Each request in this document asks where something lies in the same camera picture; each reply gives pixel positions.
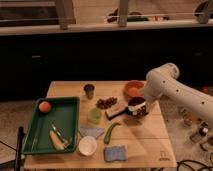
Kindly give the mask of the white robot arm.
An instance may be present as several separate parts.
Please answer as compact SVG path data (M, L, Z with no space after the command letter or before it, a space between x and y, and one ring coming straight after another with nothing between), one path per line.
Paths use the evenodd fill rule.
M146 74L142 90L146 111L150 112L153 103L165 95L213 126L213 96L180 83L177 80L179 74L179 68L174 63L166 63Z

